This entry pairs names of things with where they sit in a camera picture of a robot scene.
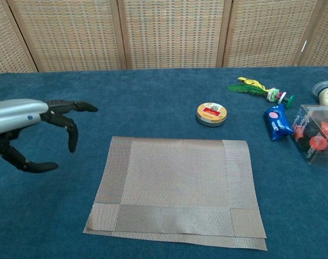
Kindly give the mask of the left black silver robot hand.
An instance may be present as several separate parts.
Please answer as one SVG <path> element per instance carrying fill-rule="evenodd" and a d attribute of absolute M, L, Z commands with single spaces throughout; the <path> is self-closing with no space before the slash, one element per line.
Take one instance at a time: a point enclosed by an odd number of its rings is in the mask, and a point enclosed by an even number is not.
<path fill-rule="evenodd" d="M 78 129 L 75 122 L 66 117 L 70 111 L 97 112 L 98 108 L 84 101 L 36 99 L 10 99 L 0 101 L 0 156 L 18 170 L 29 173 L 44 173 L 55 170 L 54 162 L 29 161 L 10 141 L 17 139 L 21 130 L 45 121 L 65 128 L 68 133 L 68 149 L 73 153 L 77 146 Z"/>

